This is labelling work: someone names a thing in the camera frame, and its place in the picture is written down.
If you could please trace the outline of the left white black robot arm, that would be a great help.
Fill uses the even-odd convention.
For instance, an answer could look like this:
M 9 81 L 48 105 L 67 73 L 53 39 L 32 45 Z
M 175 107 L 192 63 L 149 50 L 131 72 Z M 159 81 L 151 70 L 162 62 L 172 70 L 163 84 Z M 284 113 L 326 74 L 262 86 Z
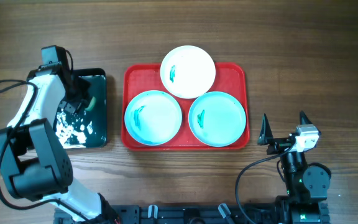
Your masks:
M 120 223 L 100 193 L 74 178 L 70 158 L 53 129 L 58 112 L 83 110 L 106 120 L 106 108 L 97 109 L 89 93 L 94 89 L 106 96 L 105 71 L 53 63 L 10 83 L 28 89 L 15 117 L 0 129 L 0 201 L 14 210 L 51 203 L 76 222 Z

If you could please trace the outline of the green yellow sponge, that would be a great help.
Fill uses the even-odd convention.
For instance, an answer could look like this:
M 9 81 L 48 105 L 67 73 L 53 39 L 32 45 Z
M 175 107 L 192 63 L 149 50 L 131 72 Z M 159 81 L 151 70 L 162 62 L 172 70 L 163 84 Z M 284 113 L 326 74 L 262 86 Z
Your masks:
M 85 108 L 86 111 L 91 111 L 96 104 L 96 98 L 93 96 L 88 104 L 88 106 Z

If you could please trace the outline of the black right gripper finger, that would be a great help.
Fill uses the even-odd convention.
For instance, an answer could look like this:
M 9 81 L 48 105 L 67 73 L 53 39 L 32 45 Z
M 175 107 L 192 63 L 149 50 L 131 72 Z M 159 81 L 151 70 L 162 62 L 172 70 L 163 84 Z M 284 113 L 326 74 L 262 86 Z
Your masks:
M 268 145 L 271 143 L 273 143 L 273 134 L 272 134 L 272 130 L 269 125 L 267 115 L 264 114 L 257 144 L 262 146 L 262 145 Z
M 312 134 L 320 136 L 321 131 L 309 120 L 304 111 L 300 111 L 299 135 L 306 136 Z

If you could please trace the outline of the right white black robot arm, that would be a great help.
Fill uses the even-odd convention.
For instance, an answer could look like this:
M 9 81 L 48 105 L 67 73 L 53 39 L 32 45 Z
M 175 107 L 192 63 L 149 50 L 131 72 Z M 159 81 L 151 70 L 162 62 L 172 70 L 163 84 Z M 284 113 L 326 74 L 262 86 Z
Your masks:
M 305 153 L 314 149 L 321 131 L 300 112 L 300 124 L 285 138 L 274 138 L 266 115 L 258 139 L 267 145 L 268 155 L 280 158 L 286 196 L 278 196 L 270 216 L 272 223 L 329 223 L 328 197 L 331 171 L 324 165 L 306 161 Z

